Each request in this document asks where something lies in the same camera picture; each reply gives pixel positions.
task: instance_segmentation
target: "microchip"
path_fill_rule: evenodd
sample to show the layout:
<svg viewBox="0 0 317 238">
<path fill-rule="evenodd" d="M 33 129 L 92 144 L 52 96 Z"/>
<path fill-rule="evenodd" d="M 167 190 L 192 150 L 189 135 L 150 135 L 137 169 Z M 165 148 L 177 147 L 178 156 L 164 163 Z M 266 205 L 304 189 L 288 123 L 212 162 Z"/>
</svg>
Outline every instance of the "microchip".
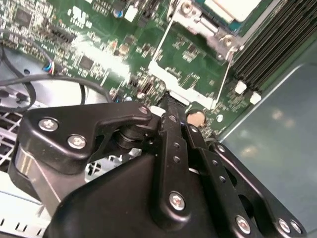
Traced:
<svg viewBox="0 0 317 238">
<path fill-rule="evenodd" d="M 190 53 L 193 53 L 196 51 L 196 46 L 194 46 L 193 44 L 191 44 L 189 47 L 188 47 L 188 52 Z"/>
<path fill-rule="evenodd" d="M 118 55 L 120 55 L 119 50 L 115 50 L 115 51 L 114 51 L 114 53 L 113 53 L 113 55 L 114 55 L 114 56 L 118 56 Z"/>
<path fill-rule="evenodd" d="M 87 56 L 82 56 L 79 62 L 79 66 L 86 70 L 90 70 L 93 64 L 94 64 L 94 61 L 89 59 Z"/>
<path fill-rule="evenodd" d="M 144 46 L 143 46 L 143 50 L 144 50 L 144 51 L 149 51 L 149 49 L 150 49 L 150 46 L 149 46 L 149 45 L 144 45 Z"/>
<path fill-rule="evenodd" d="M 134 38 L 132 36 L 126 36 L 124 38 L 124 42 L 127 43 L 128 45 L 132 45 L 134 42 Z"/>
<path fill-rule="evenodd" d="M 16 10 L 14 21 L 19 23 L 21 26 L 29 27 L 32 20 L 32 14 L 25 10 L 18 8 Z"/>
</svg>

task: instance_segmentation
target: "electronic component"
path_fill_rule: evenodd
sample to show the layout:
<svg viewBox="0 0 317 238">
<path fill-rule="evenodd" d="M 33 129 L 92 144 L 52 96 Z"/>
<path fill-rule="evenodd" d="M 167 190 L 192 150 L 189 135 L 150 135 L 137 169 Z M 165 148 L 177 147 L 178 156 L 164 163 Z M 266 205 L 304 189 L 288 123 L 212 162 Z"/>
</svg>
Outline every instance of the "electronic component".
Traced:
<svg viewBox="0 0 317 238">
<path fill-rule="evenodd" d="M 193 44 L 191 44 L 189 47 L 188 47 L 188 52 L 189 53 L 194 53 L 196 51 L 196 46 L 194 46 Z"/>
<path fill-rule="evenodd" d="M 116 95 L 115 96 L 115 98 L 113 99 L 113 101 L 115 102 L 115 103 L 121 103 L 122 101 L 123 101 L 123 98 L 122 98 L 122 96 L 120 96 L 120 95 Z"/>
<path fill-rule="evenodd" d="M 127 19 L 129 22 L 132 22 L 137 13 L 138 13 L 138 9 L 130 5 L 127 12 L 124 15 L 124 18 Z"/>
<path fill-rule="evenodd" d="M 159 7 L 159 3 L 161 2 L 161 0 L 149 0 L 139 21 L 138 21 L 138 26 L 139 27 L 145 27 L 147 25 L 147 23 L 149 22 L 149 20 L 151 20 L 158 7 Z"/>
<path fill-rule="evenodd" d="M 88 71 L 91 70 L 93 64 L 94 64 L 94 61 L 89 59 L 87 56 L 82 56 L 79 62 L 79 66 Z"/>
<path fill-rule="evenodd" d="M 127 43 L 128 45 L 132 45 L 133 42 L 134 42 L 133 36 L 126 36 L 126 37 L 124 38 L 124 42 Z"/>
<path fill-rule="evenodd" d="M 47 27 L 48 24 L 49 24 L 49 19 L 47 17 L 44 17 L 42 21 L 42 26 Z"/>
<path fill-rule="evenodd" d="M 15 13 L 14 21 L 17 22 L 20 26 L 29 27 L 32 20 L 32 14 L 27 12 L 24 9 L 17 8 Z"/>
<path fill-rule="evenodd" d="M 56 25 L 50 25 L 51 37 L 62 43 L 72 43 L 76 36 Z"/>
<path fill-rule="evenodd" d="M 130 77 L 130 80 L 129 80 L 129 85 L 131 85 L 132 87 L 136 88 L 139 85 L 138 78 L 132 75 Z"/>
<path fill-rule="evenodd" d="M 112 13 L 113 13 L 114 17 L 116 17 L 116 18 L 121 18 L 123 16 L 123 11 L 119 11 L 116 9 L 114 9 Z"/>
<path fill-rule="evenodd" d="M 145 45 L 143 45 L 143 50 L 144 51 L 149 51 L 150 50 L 150 45 L 149 44 L 145 44 Z"/>
<path fill-rule="evenodd" d="M 125 101 L 125 102 L 131 102 L 131 101 L 132 101 L 132 98 L 131 98 L 130 96 L 125 97 L 125 98 L 124 98 L 124 101 Z"/>
<path fill-rule="evenodd" d="M 122 44 L 118 50 L 121 55 L 125 56 L 129 52 L 129 49 L 130 48 L 127 44 Z"/>
<path fill-rule="evenodd" d="M 247 89 L 247 85 L 241 80 L 239 80 L 234 91 L 238 94 L 242 94 L 246 89 Z"/>
<path fill-rule="evenodd" d="M 203 126 L 205 124 L 206 116 L 203 112 L 192 110 L 187 114 L 187 122 L 196 127 Z"/>
<path fill-rule="evenodd" d="M 253 92 L 251 98 L 250 98 L 250 103 L 253 105 L 257 104 L 259 101 L 261 101 L 262 97 L 259 93 Z"/>
<path fill-rule="evenodd" d="M 151 90 L 152 86 L 153 86 L 153 83 L 152 83 L 152 82 L 147 82 L 147 83 L 144 85 L 144 87 L 143 87 L 143 89 L 141 90 L 141 92 L 146 95 L 146 94 Z"/>
</svg>

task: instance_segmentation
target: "white connector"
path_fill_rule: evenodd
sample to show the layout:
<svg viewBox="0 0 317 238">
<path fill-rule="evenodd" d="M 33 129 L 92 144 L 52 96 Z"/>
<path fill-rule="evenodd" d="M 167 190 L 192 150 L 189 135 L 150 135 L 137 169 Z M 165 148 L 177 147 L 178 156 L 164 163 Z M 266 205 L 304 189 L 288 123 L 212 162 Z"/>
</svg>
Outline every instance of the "white connector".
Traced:
<svg viewBox="0 0 317 238">
<path fill-rule="evenodd" d="M 258 94 L 257 92 L 253 92 L 251 98 L 250 98 L 250 103 L 252 103 L 253 105 L 257 104 L 259 101 L 261 101 L 262 97 L 260 94 Z"/>
<path fill-rule="evenodd" d="M 234 91 L 237 93 L 237 94 L 242 94 L 245 90 L 247 89 L 247 85 L 242 82 L 242 81 L 239 81 L 236 85 L 236 88 L 234 89 Z"/>
<path fill-rule="evenodd" d="M 132 22 L 137 13 L 138 9 L 135 8 L 133 5 L 130 5 L 126 14 L 124 15 L 124 18 L 127 19 L 129 22 Z"/>
</svg>

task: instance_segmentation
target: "capacitor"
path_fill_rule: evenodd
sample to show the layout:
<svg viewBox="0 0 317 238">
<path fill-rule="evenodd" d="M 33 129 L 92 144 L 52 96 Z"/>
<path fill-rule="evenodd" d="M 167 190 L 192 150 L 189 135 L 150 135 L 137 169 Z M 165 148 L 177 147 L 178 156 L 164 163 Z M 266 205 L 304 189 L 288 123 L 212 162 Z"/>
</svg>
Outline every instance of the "capacitor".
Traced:
<svg viewBox="0 0 317 238">
<path fill-rule="evenodd" d="M 125 102 L 131 102 L 131 101 L 132 101 L 132 98 L 128 96 L 128 97 L 126 97 L 126 98 L 124 99 L 124 101 L 125 101 Z"/>
<path fill-rule="evenodd" d="M 114 9 L 112 13 L 113 13 L 114 17 L 116 17 L 116 18 L 123 17 L 123 11 L 122 10 L 119 11 L 119 10 Z"/>
<path fill-rule="evenodd" d="M 201 111 L 192 110 L 187 115 L 187 122 L 196 127 L 203 126 L 205 124 L 205 114 Z"/>
</svg>

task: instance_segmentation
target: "wire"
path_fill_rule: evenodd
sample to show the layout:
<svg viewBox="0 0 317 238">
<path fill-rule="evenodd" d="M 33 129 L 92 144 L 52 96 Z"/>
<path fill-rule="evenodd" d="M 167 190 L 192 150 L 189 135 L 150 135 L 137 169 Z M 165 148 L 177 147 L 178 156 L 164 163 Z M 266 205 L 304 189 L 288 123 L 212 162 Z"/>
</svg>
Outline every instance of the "wire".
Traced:
<svg viewBox="0 0 317 238">
<path fill-rule="evenodd" d="M 86 90 L 85 90 L 85 86 L 82 84 L 79 84 L 80 87 L 80 93 L 81 93 L 81 101 L 80 101 L 80 105 L 84 105 L 86 102 Z"/>
<path fill-rule="evenodd" d="M 9 86 L 9 85 L 18 84 L 18 83 L 41 81 L 41 80 L 54 80 L 54 81 L 55 80 L 62 80 L 62 81 L 69 81 L 69 82 L 79 83 L 79 84 L 81 84 L 83 86 L 91 88 L 92 90 L 94 90 L 97 93 L 99 93 L 102 96 L 104 96 L 108 103 L 113 102 L 109 92 L 106 89 L 104 89 L 103 87 L 101 87 L 100 85 L 98 85 L 98 84 L 96 84 L 94 82 L 91 82 L 91 81 L 89 81 L 87 79 L 76 78 L 76 77 L 68 77 L 68 76 L 63 76 L 63 75 L 52 76 L 52 75 L 47 75 L 47 74 L 37 74 L 37 75 L 25 76 L 23 78 L 14 78 L 14 79 L 9 79 L 9 80 L 1 80 L 0 81 L 0 87 Z"/>
<path fill-rule="evenodd" d="M 6 66 L 18 77 L 18 78 L 23 78 L 24 75 L 11 64 L 9 61 L 8 57 L 6 56 L 6 53 L 4 51 L 3 45 L 1 44 L 1 53 L 2 53 L 2 61 L 6 64 Z M 0 106 L 0 112 L 5 112 L 5 113 L 22 113 L 27 111 L 36 101 L 36 91 L 34 89 L 34 86 L 30 82 L 25 82 L 23 83 L 26 91 L 29 94 L 30 97 L 30 103 L 27 106 L 24 107 L 17 107 L 17 108 L 10 108 L 10 107 L 3 107 Z"/>
</svg>

